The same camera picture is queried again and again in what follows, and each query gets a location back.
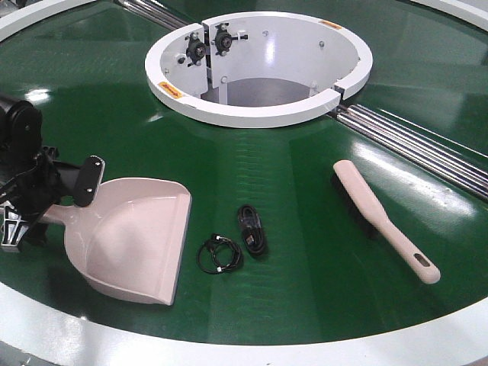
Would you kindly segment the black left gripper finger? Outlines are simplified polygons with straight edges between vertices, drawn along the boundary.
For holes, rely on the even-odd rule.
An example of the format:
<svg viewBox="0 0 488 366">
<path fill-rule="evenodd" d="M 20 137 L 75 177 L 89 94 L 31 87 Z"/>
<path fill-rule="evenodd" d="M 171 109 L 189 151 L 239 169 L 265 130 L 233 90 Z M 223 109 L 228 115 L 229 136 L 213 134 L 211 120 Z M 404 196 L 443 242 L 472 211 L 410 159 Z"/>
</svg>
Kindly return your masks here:
<svg viewBox="0 0 488 366">
<path fill-rule="evenodd" d="M 72 190 L 75 206 L 87 207 L 95 199 L 104 167 L 105 161 L 98 156 L 89 156 L 81 165 Z"/>
<path fill-rule="evenodd" d="M 20 252 L 24 236 L 29 231 L 31 223 L 25 215 L 19 213 L 10 204 L 2 207 L 2 214 L 1 249 L 4 252 Z"/>
</svg>

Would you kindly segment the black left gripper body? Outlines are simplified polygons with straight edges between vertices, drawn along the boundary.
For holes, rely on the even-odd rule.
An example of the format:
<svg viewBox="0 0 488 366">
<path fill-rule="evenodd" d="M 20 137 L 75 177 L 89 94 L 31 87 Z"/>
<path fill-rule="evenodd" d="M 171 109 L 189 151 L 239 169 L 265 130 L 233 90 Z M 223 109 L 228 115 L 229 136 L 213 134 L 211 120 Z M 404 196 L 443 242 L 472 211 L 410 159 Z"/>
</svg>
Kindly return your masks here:
<svg viewBox="0 0 488 366">
<path fill-rule="evenodd" d="M 72 196 L 81 167 L 61 162 L 58 156 L 55 146 L 42 146 L 28 165 L 17 169 L 2 165 L 1 205 L 10 204 L 30 222 L 23 242 L 44 244 L 48 225 L 40 219 L 62 197 Z"/>
</svg>

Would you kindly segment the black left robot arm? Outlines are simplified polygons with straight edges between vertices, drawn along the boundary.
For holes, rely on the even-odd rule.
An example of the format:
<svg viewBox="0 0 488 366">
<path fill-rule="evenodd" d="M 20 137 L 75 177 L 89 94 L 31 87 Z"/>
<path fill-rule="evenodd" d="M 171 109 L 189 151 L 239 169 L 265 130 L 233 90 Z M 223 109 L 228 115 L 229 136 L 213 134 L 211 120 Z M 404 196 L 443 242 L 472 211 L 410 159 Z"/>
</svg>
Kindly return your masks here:
<svg viewBox="0 0 488 366">
<path fill-rule="evenodd" d="M 19 252 L 26 239 L 40 240 L 43 215 L 63 197 L 78 207 L 95 199 L 104 160 L 82 165 L 58 160 L 59 150 L 42 137 L 43 116 L 29 101 L 1 95 L 1 249 Z"/>
</svg>

